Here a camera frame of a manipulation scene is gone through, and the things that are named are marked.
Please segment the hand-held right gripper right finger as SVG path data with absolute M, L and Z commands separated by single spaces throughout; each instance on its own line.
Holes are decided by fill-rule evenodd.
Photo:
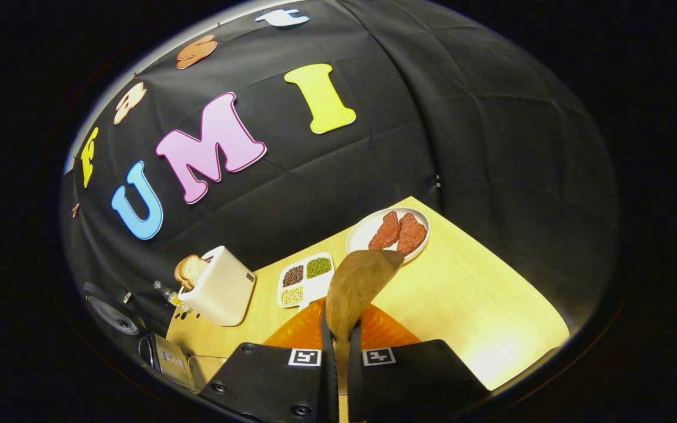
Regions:
M 375 306 L 350 332 L 351 422 L 455 423 L 490 394 L 446 342 L 417 340 Z

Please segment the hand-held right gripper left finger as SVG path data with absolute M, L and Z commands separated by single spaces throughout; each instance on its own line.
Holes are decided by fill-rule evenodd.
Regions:
M 339 423 L 336 359 L 325 312 L 321 347 L 241 343 L 198 396 L 238 423 Z

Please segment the wooden spoon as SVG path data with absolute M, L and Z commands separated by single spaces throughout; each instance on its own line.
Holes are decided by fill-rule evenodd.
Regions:
M 323 318 L 330 332 L 329 344 L 335 358 L 336 388 L 347 394 L 349 423 L 367 423 L 360 416 L 359 388 L 350 388 L 350 342 L 352 331 L 374 298 L 405 262 L 397 251 L 353 251 L 331 278 Z

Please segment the grey rice cooker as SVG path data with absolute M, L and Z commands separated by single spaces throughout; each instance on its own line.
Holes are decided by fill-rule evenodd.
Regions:
M 149 330 L 142 316 L 96 284 L 86 282 L 82 291 L 86 307 L 122 353 L 130 356 L 135 364 L 159 373 L 168 382 L 195 391 L 188 359 L 180 346 Z

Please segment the white divided bean dish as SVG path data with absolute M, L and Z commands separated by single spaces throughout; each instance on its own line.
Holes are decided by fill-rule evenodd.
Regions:
M 304 310 L 327 295 L 334 273 L 335 265 L 328 252 L 292 263 L 280 273 L 275 297 L 277 305 Z

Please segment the white toaster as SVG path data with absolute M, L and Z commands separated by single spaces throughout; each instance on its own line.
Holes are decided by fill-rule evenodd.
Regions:
M 256 277 L 225 246 L 205 253 L 206 270 L 191 291 L 183 289 L 180 300 L 206 319 L 221 327 L 242 323 Z

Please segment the white round plate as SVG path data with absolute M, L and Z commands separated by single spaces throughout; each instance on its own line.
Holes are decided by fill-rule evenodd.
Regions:
M 428 220 L 427 215 L 419 209 L 403 206 L 395 206 L 375 211 L 355 224 L 346 236 L 346 253 L 349 254 L 354 251 L 367 250 L 374 234 L 376 234 L 378 229 L 383 224 L 383 217 L 390 212 L 397 213 L 397 220 L 401 220 L 406 214 L 411 214 L 412 217 L 416 219 L 417 223 L 425 228 L 425 237 L 422 239 L 421 244 L 419 244 L 419 246 L 417 246 L 414 251 L 411 251 L 409 254 L 405 255 L 402 266 L 410 263 L 412 260 L 414 260 L 414 258 L 421 254 L 430 238 L 430 221 Z

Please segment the red meat piece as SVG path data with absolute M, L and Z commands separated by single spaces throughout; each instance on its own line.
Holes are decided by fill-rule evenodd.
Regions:
M 396 211 L 390 211 L 383 217 L 383 222 L 368 243 L 371 251 L 384 250 L 392 246 L 400 238 L 401 224 Z
M 427 236 L 427 229 L 411 213 L 406 213 L 400 219 L 400 236 L 397 242 L 397 251 L 408 256 L 422 245 Z

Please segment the small glass bottle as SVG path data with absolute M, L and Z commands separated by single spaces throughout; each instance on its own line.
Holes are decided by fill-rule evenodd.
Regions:
M 178 310 L 185 311 L 188 313 L 190 311 L 190 308 L 183 303 L 176 291 L 171 290 L 169 287 L 164 286 L 164 284 L 161 283 L 161 281 L 154 281 L 153 282 L 153 288 L 162 295 L 162 297 L 170 304 L 172 304 L 174 307 L 178 308 Z

